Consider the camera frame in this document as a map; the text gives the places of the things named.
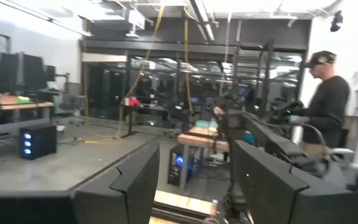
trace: green object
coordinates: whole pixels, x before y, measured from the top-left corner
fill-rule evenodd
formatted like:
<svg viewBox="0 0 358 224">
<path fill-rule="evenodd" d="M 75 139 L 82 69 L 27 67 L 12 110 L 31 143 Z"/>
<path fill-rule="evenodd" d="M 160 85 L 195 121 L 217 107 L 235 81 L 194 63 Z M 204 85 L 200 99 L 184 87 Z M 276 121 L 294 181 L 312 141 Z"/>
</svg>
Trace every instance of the green object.
<svg viewBox="0 0 358 224">
<path fill-rule="evenodd" d="M 196 127 L 198 128 L 218 128 L 218 124 L 215 121 L 196 121 Z"/>
<path fill-rule="evenodd" d="M 17 103 L 31 103 L 31 101 L 29 99 L 28 100 L 17 99 Z"/>
</svg>

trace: man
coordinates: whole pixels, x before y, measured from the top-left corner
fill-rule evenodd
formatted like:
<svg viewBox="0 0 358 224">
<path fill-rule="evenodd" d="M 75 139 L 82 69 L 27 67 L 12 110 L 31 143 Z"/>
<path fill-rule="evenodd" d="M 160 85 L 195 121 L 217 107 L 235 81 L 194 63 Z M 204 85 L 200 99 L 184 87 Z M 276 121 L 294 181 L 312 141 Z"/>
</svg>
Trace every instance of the man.
<svg viewBox="0 0 358 224">
<path fill-rule="evenodd" d="M 296 111 L 290 120 L 306 123 L 318 129 L 326 141 L 326 149 L 337 147 L 345 122 L 345 110 L 349 98 L 349 84 L 334 71 L 336 54 L 328 51 L 314 53 L 306 67 L 313 78 L 323 82 L 319 85 L 310 101 L 309 108 Z M 302 150 L 310 157 L 323 153 L 321 141 L 315 130 L 304 128 L 300 143 Z"/>
</svg>

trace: security camera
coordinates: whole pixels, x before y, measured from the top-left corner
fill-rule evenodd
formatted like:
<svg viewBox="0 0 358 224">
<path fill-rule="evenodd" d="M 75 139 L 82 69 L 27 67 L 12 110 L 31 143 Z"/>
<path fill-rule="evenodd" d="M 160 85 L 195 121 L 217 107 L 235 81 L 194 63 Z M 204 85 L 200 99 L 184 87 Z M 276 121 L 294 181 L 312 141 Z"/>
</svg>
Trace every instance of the security camera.
<svg viewBox="0 0 358 224">
<path fill-rule="evenodd" d="M 342 11 L 339 10 L 338 12 L 335 12 L 335 14 L 334 14 L 334 19 L 331 22 L 330 31 L 331 32 L 338 31 L 341 28 L 342 23 L 343 23 Z"/>
</svg>

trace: yellow cable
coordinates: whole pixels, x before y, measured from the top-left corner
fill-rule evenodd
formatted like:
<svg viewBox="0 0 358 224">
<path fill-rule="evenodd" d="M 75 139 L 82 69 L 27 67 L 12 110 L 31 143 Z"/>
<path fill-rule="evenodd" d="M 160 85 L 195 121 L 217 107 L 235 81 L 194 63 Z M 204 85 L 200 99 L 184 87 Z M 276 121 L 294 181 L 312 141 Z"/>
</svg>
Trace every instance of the yellow cable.
<svg viewBox="0 0 358 224">
<path fill-rule="evenodd" d="M 196 20 L 196 18 L 194 18 L 193 16 L 190 15 L 190 13 L 187 11 L 187 9 L 188 9 L 187 6 L 183 7 L 183 10 L 185 11 L 186 15 L 187 15 L 190 19 Z"/>
<path fill-rule="evenodd" d="M 164 9 L 165 9 L 165 6 L 161 6 L 160 8 L 160 12 L 158 12 L 158 18 L 157 18 L 157 22 L 155 23 L 155 27 L 154 27 L 154 33 L 153 33 L 153 36 L 152 36 L 152 46 L 154 44 L 154 41 L 155 41 L 155 37 L 157 35 L 157 31 L 158 29 L 160 28 L 160 25 L 161 25 L 161 20 L 162 20 L 162 16 L 163 16 L 163 13 L 164 13 Z M 146 53 L 146 56 L 145 56 L 145 62 L 149 60 L 150 58 L 150 54 L 152 53 L 152 46 L 148 49 L 147 53 Z M 132 95 L 132 92 L 135 90 L 140 78 L 142 77 L 141 73 L 144 71 L 145 69 L 145 66 L 146 66 L 146 63 L 143 63 L 142 64 L 142 67 L 140 68 L 140 71 L 139 71 L 139 74 L 137 75 L 136 77 L 136 80 L 134 82 L 134 84 L 132 85 L 131 89 L 128 91 L 128 93 L 123 97 L 123 99 L 121 100 L 121 105 L 124 103 L 125 101 L 125 98 L 129 97 Z M 118 127 L 118 132 L 116 133 L 115 137 L 119 136 L 120 133 L 121 133 L 121 130 L 122 130 L 122 116 L 123 116 L 123 107 L 120 106 L 120 110 L 119 110 L 119 127 Z"/>
<path fill-rule="evenodd" d="M 164 8 L 165 6 L 161 6 L 160 8 L 160 12 L 158 13 L 158 18 L 157 18 L 157 22 L 155 24 L 155 29 L 154 29 L 154 33 L 153 33 L 153 36 L 152 36 L 152 44 L 154 43 L 154 40 L 155 40 L 155 37 L 157 35 L 157 31 L 158 29 L 160 28 L 160 25 L 161 25 L 161 20 L 162 20 L 162 16 L 163 16 L 163 12 L 164 12 Z M 145 56 L 145 61 L 148 61 L 149 58 L 150 58 L 150 54 L 151 54 L 151 48 L 148 49 L 147 53 L 146 53 L 146 56 Z M 114 135 L 114 136 L 105 136 L 105 135 L 102 135 L 102 134 L 98 134 L 98 133 L 95 133 L 92 131 L 95 135 L 97 136 L 101 136 L 101 137 L 106 137 L 105 139 L 100 139 L 100 140 L 97 140 L 97 141 L 89 141 L 89 140 L 84 140 L 84 139 L 78 139 L 78 141 L 82 141 L 84 142 L 85 144 L 103 144 L 103 141 L 109 141 L 109 142 L 105 142 L 105 144 L 107 143 L 120 143 L 122 141 L 122 139 L 120 138 L 120 135 L 121 135 L 121 131 L 122 131 L 122 124 L 123 124 L 123 107 L 121 106 L 124 101 L 125 101 L 125 98 L 127 98 L 128 96 L 130 96 L 132 94 L 132 92 L 135 90 L 140 78 L 141 78 L 141 73 L 144 71 L 145 69 L 145 65 L 146 63 L 143 63 L 142 64 L 142 67 L 139 71 L 139 74 L 134 82 L 134 84 L 131 86 L 131 89 L 128 91 L 128 93 L 125 95 L 125 97 L 122 99 L 122 101 L 120 102 L 120 109 L 119 109 L 119 126 L 118 126 L 118 131 L 117 133 Z M 88 75 L 89 75 L 89 72 L 88 72 L 88 66 L 87 64 L 84 64 L 84 93 L 85 93 L 85 99 L 86 99 L 86 103 L 85 103 L 85 116 L 86 116 L 86 125 L 87 127 L 89 127 L 89 105 L 88 105 Z"/>
<path fill-rule="evenodd" d="M 189 55 L 188 55 L 188 39 L 189 39 L 189 21 L 185 20 L 185 62 L 189 63 Z M 193 111 L 193 105 L 191 104 L 191 94 L 190 94 L 190 78 L 189 73 L 186 71 L 186 88 L 187 88 L 187 102 L 189 104 L 189 109 Z"/>
</svg>

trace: red object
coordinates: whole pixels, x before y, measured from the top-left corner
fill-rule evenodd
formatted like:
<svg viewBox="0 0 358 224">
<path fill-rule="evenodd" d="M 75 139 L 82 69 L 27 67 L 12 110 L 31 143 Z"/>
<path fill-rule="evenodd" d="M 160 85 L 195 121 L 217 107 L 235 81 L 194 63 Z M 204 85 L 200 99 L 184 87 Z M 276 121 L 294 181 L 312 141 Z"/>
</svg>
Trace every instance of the red object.
<svg viewBox="0 0 358 224">
<path fill-rule="evenodd" d="M 140 101 L 136 97 L 125 98 L 125 105 L 130 107 L 136 107 L 140 104 Z"/>
</svg>

